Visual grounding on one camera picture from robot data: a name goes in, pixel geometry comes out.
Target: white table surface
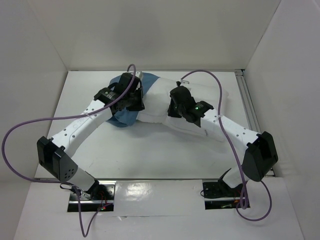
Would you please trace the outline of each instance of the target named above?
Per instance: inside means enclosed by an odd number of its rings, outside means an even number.
[[[55,117],[80,114],[98,90],[107,87],[122,71],[70,71]],[[157,76],[178,80],[186,71],[151,71]],[[229,92],[225,115],[248,127],[234,72],[214,72]],[[188,81],[217,86],[206,73],[194,73]],[[54,121],[49,135],[60,132],[72,120]],[[174,131],[162,124],[137,122],[117,128],[102,124],[79,147],[72,159],[96,178],[107,179],[213,179],[236,165],[227,142]],[[42,166],[35,177],[52,178]]]
[[[282,178],[264,179],[273,208],[260,222],[240,218],[235,209],[205,210],[201,182],[117,182],[114,212],[98,213],[86,239],[303,240]],[[269,207],[263,185],[249,181],[248,193],[251,208],[241,212],[248,218],[263,216]],[[68,199],[69,191],[58,184],[32,183],[14,240],[82,239],[78,213],[67,212]],[[92,215],[82,213],[85,230]]]

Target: blue cloth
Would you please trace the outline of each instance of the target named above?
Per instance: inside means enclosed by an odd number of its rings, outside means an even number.
[[[110,84],[118,83],[121,76],[117,76],[110,81]],[[143,78],[141,80],[143,86],[143,95],[146,95],[151,86],[159,79],[159,76],[153,75],[151,73],[143,73]],[[122,111],[118,111],[110,118],[107,122],[118,127],[125,128],[132,126],[137,119],[138,111],[128,111],[126,108]]]

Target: robotic arm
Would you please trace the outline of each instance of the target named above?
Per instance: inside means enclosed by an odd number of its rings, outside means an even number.
[[[137,72],[130,89],[117,103],[96,114],[89,115],[117,99],[129,86],[132,77],[133,75],[128,72],[123,73],[119,82],[101,89],[82,112],[82,115],[87,115],[87,117],[74,120],[50,139],[41,137],[37,141],[39,164],[60,182],[76,185],[91,196],[100,191],[98,180],[78,167],[71,158],[82,142],[103,122],[112,118],[117,111],[124,108],[128,111],[145,109],[142,101],[142,72]]]
[[[258,132],[246,129],[225,116],[219,116],[218,111],[205,101],[196,102],[188,88],[178,84],[170,91],[171,102],[168,116],[171,118],[185,118],[187,122],[204,128],[208,137],[224,136],[219,124],[231,138],[235,147],[244,153],[242,170],[245,181],[260,182],[278,161],[273,137],[268,132]],[[227,188],[236,188],[242,184],[237,167],[229,169],[219,179],[221,185]]]
[[[142,101],[142,73],[137,72],[136,75],[137,77],[135,77],[129,91],[111,107],[96,114],[90,114],[113,102],[125,91],[133,77],[130,73],[122,74],[118,83],[113,83],[101,89],[94,96],[94,100],[82,113],[87,117],[74,120],[50,139],[41,137],[37,142],[40,165],[60,182],[74,184],[91,197],[101,191],[98,180],[78,167],[71,157],[82,142],[103,122],[112,118],[117,111],[124,108],[135,112],[145,109]],[[218,116],[218,111],[212,105],[205,101],[196,102],[189,89],[178,83],[180,82],[177,82],[178,87],[170,91],[168,118],[181,120],[184,118],[190,123],[190,125],[187,124],[187,127],[195,124],[204,129],[208,137],[216,138],[219,136],[224,139],[225,136],[219,124],[220,119],[233,144],[244,153],[241,167],[245,180],[261,181],[278,161],[272,136],[267,132],[259,134],[240,126],[225,116]],[[218,182],[222,188],[236,188],[242,183],[239,169],[237,167],[229,169]]]

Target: white cloth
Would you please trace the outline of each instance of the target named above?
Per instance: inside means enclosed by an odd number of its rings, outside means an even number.
[[[188,88],[196,102],[205,101],[218,109],[219,103],[219,87],[204,86],[195,83],[182,83],[182,86]],[[145,110],[140,111],[137,120],[146,123],[164,124],[174,130],[197,135],[207,136],[203,128],[193,123],[187,122],[184,118],[174,118],[168,116],[168,108],[170,105],[170,91],[177,87],[176,81],[171,79],[159,78],[149,89],[143,98]],[[228,92],[222,89],[221,114],[226,109],[226,100]],[[218,141],[224,141],[220,136],[215,137]]]

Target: fabric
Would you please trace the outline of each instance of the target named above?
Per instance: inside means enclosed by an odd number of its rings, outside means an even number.
[[[119,81],[120,77],[114,78],[110,83]],[[179,132],[192,134],[196,136],[207,136],[205,129],[187,122],[184,118],[174,118],[168,116],[170,105],[170,91],[177,87],[176,80],[165,79],[150,73],[144,73],[142,79],[143,85],[143,103],[145,110],[140,112],[129,112],[122,110],[117,112],[108,122],[123,128],[131,126],[136,120],[145,123],[164,124],[171,129]],[[211,104],[215,109],[219,103],[219,88],[205,86],[195,83],[182,83],[182,86],[188,88],[196,102],[205,101]],[[228,92],[222,90],[221,114],[225,113]],[[214,137],[218,141],[224,141],[220,136]]]
[[[118,83],[121,76],[117,76],[113,78],[110,81],[110,84]],[[143,73],[143,78],[141,80],[142,87],[143,87],[143,96],[146,95],[146,93],[149,91],[151,86],[157,81],[159,77],[156,75],[153,75],[151,73]],[[122,111],[118,111],[113,115],[112,118],[110,118],[107,122],[118,127],[118,128],[124,128],[128,126],[132,126],[137,119],[138,111],[128,111],[126,109]]]

